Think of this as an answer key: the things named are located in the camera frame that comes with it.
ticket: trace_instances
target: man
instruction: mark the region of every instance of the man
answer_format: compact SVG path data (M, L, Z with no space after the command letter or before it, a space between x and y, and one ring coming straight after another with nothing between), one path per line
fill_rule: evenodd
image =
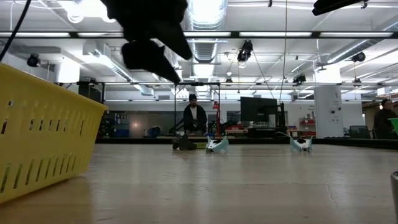
M197 105L197 96L189 95L189 105L184 110L184 130L187 134L202 135L206 132L206 111Z
M395 139L392 132L392 123L389 121L391 118L396 118L397 114L392 111L393 103L391 100L383 100L381 102L381 109L374 115L374 133L378 139Z

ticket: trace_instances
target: black monitor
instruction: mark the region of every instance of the black monitor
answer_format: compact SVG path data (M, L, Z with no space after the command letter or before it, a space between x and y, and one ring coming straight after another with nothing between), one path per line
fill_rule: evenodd
M267 98L241 97L241 121L268 122L278 113L278 101Z

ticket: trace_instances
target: ceiling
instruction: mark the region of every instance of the ceiling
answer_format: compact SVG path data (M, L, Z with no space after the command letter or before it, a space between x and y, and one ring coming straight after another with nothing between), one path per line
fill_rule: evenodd
M80 23L74 24L68 20L66 10L56 1L32 1L21 31L115 31L121 30L117 22L107 23L99 17L85 17ZM315 0L288 0L287 14L283 0L274 1L272 7L267 7L267 1L229 0L224 30L238 31L380 31L377 27L396 16L398 2L396 0L372 0L366 9L340 9L326 15L315 17L311 8ZM24 1L0 0L0 31L10 30L17 22ZM291 81L296 73L291 71L305 60L313 60L317 55L331 54L340 48L352 43L351 39L253 39L254 55L248 60L245 68L239 68L235 53L242 46L244 39L225 39L219 44L215 69L209 82L224 82L226 73L231 72L234 82L281 82L283 75ZM17 39L14 44L23 46L56 46L70 52L76 58L85 61L86 57L77 49L82 48L85 40L81 39ZM113 59L121 62L120 48L126 43L122 39L101 39L97 44L106 44L112 50ZM377 72L398 62L398 40L384 40L366 50L366 60L357 63L353 68L352 62L339 63L343 81L352 81L354 76ZM190 80L192 62L179 58L182 68L182 77ZM112 71L104 69L102 65L91 64L91 75L97 80L116 81ZM307 81L312 81L313 69L303 71ZM158 79L150 73L135 71L131 75L135 80L142 82L157 82ZM398 67L366 79L366 82L398 82Z

